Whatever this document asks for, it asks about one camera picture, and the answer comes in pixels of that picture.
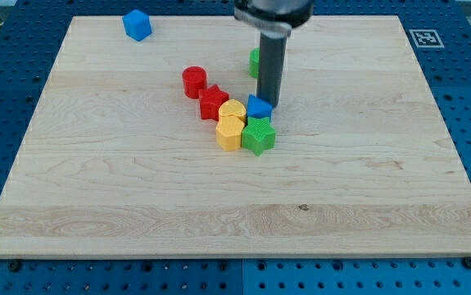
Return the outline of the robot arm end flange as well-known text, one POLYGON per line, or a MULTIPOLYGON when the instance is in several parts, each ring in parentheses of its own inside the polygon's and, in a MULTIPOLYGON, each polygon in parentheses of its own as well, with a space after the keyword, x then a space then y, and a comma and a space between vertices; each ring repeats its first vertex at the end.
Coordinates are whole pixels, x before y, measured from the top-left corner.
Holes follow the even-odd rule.
POLYGON ((314 0, 234 0, 236 20, 261 32, 289 36, 313 15, 314 0))

